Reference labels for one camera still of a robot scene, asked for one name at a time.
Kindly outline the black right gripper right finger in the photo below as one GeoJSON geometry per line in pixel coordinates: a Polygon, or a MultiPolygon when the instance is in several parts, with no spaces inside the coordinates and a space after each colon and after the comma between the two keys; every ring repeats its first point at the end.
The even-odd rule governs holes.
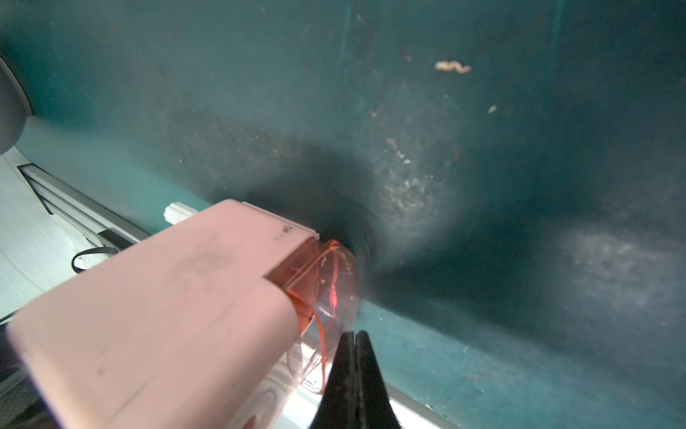
{"type": "Polygon", "coordinates": [[[369,334],[356,335],[357,420],[360,428],[395,428],[401,425],[391,407],[369,334]]]}

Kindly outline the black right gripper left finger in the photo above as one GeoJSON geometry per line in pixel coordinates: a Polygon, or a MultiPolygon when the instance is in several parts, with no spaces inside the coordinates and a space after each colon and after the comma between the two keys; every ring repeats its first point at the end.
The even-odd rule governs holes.
{"type": "Polygon", "coordinates": [[[328,384],[310,429],[346,429],[355,426],[355,336],[342,334],[330,368],[328,384]]]}

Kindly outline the red tray front row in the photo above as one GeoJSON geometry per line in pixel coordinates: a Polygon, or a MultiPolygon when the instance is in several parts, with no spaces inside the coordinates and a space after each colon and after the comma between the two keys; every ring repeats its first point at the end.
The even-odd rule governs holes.
{"type": "Polygon", "coordinates": [[[266,279],[289,295],[298,315],[299,339],[293,355],[299,359],[298,380],[311,393],[322,394],[339,339],[357,321],[357,260],[338,241],[310,238],[266,279]]]}

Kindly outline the pink sharpener front row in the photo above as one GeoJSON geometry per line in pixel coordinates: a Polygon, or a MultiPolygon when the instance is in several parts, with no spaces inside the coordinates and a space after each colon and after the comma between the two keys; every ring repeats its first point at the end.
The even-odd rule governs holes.
{"type": "Polygon", "coordinates": [[[9,341],[63,428],[270,428],[301,329],[269,274],[317,238],[225,200],[32,300],[9,341]]]}

